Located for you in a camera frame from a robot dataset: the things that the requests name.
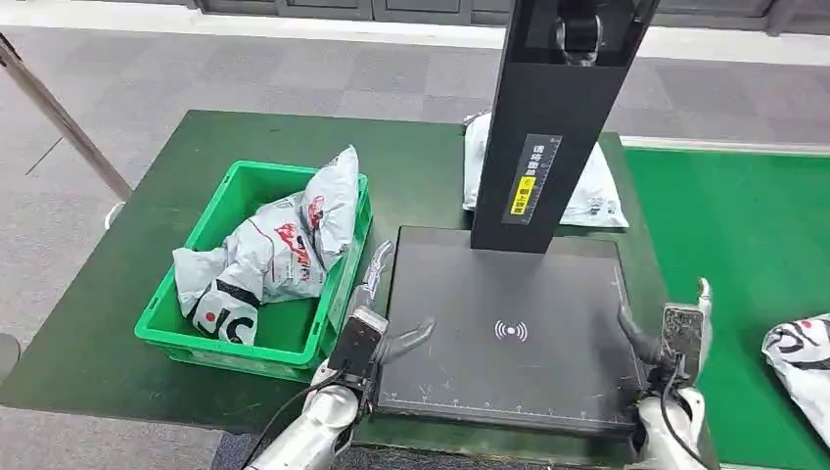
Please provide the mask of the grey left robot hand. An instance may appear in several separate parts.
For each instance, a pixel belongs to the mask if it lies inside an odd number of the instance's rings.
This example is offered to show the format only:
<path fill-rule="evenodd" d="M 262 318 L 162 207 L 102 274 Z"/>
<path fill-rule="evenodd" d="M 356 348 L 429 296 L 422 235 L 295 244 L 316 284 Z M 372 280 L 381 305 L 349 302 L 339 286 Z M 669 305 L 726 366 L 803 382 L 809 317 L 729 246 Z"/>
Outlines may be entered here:
<path fill-rule="evenodd" d="M 376 247 L 362 280 L 352 291 L 349 300 L 349 310 L 364 307 L 376 313 L 375 306 L 382 275 L 392 253 L 393 243 L 390 240 L 385 240 Z M 379 345 L 373 351 L 371 363 L 374 365 L 384 365 L 395 361 L 402 355 L 424 344 L 432 335 L 435 327 L 436 320 L 430 317 L 419 323 L 416 328 L 398 336 L 389 337 L 385 334 Z"/>

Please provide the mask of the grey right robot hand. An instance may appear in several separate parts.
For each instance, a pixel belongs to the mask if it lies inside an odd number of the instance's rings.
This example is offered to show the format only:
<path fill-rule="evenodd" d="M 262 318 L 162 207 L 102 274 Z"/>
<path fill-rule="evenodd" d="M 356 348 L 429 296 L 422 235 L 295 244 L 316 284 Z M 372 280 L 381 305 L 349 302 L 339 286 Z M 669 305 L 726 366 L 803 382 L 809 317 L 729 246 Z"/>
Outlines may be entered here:
<path fill-rule="evenodd" d="M 617 319 L 635 355 L 649 365 L 673 367 L 678 354 L 685 356 L 684 370 L 697 375 L 708 357 L 713 341 L 712 287 L 705 277 L 698 278 L 698 301 L 694 305 L 663 305 L 658 336 L 643 332 L 630 314 L 627 301 L 619 304 Z"/>

